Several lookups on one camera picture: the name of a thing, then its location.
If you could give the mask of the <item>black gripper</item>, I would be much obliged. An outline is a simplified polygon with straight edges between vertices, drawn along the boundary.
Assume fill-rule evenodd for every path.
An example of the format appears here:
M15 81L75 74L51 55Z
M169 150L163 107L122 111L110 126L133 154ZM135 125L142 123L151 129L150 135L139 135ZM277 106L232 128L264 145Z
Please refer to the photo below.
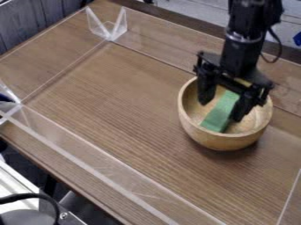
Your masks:
M241 122L252 109L264 106L273 82L257 68L266 32L256 36L226 31L221 54L198 52L194 72L198 77L198 100L206 105L216 97L218 86L240 95L230 118Z

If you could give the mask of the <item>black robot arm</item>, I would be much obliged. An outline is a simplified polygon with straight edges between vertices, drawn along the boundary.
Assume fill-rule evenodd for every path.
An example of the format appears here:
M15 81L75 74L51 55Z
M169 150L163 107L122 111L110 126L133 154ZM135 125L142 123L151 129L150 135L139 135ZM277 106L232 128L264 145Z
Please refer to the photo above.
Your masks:
M281 22L282 0L229 0L229 25L221 54L198 52L194 72L198 101L206 105L224 86L238 94L230 119L242 121L256 106L266 104L273 81L258 70L262 47L272 26Z

